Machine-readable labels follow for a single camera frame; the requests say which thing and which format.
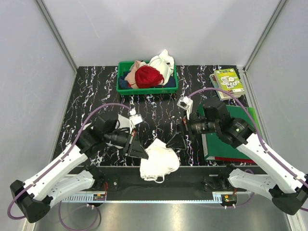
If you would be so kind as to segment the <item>white bra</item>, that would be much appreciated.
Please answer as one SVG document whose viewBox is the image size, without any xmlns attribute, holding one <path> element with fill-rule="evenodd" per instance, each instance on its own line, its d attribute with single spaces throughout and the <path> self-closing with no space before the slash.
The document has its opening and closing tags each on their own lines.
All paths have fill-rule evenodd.
<svg viewBox="0 0 308 231">
<path fill-rule="evenodd" d="M 180 160 L 177 154 L 160 139 L 155 139 L 145 150 L 148 159 L 141 159 L 140 177 L 144 181 L 154 181 L 161 184 L 165 176 L 175 172 L 180 167 Z"/>
</svg>

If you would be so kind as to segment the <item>white mesh laundry bag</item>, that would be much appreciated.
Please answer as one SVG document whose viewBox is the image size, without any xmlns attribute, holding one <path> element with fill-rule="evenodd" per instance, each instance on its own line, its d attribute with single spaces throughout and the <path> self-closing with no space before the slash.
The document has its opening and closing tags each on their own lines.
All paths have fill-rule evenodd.
<svg viewBox="0 0 308 231">
<path fill-rule="evenodd" d="M 125 131 L 125 132 L 131 132 L 131 129 L 129 127 L 129 119 L 122 116 L 122 115 L 117 115 L 117 119 L 116 120 L 111 120 L 110 124 L 112 125 L 110 127 L 110 130 L 107 133 L 112 133 L 112 132 L 116 132 L 116 131 Z"/>
</svg>

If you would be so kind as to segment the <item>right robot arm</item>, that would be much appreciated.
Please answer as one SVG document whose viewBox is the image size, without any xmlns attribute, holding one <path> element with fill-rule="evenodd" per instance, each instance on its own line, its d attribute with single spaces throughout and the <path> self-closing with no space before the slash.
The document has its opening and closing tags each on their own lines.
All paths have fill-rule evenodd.
<svg viewBox="0 0 308 231">
<path fill-rule="evenodd" d="M 262 195 L 288 215 L 295 215 L 308 199 L 308 176 L 294 168 L 269 147 L 257 132 L 242 118 L 230 115 L 220 100 L 211 100 L 201 113 L 193 113 L 193 101 L 181 97 L 177 103 L 184 115 L 177 124 L 177 131 L 167 142 L 172 149 L 186 149 L 186 141 L 194 141 L 196 135 L 215 133 L 225 144 L 253 160 L 266 176 L 244 172 L 229 166 L 210 184 L 212 189 L 229 191 L 233 187 Z"/>
</svg>

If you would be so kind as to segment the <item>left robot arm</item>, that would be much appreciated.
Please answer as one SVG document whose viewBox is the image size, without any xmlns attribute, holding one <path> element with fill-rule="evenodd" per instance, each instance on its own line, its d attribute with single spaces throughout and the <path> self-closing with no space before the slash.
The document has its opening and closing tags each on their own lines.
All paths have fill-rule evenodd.
<svg viewBox="0 0 308 231">
<path fill-rule="evenodd" d="M 77 141 L 69 144 L 43 170 L 25 181 L 15 180 L 10 185 L 13 203 L 29 223 L 39 221 L 55 204 L 79 191 L 106 189 L 108 182 L 97 167 L 87 166 L 73 177 L 64 177 L 108 145 L 121 149 L 129 157 L 148 158 L 135 129 L 143 122 L 142 116 L 136 114 L 127 118 L 128 127 L 120 126 L 121 119 L 122 116 L 116 115 L 113 119 L 98 117 L 92 123 L 87 122 Z"/>
</svg>

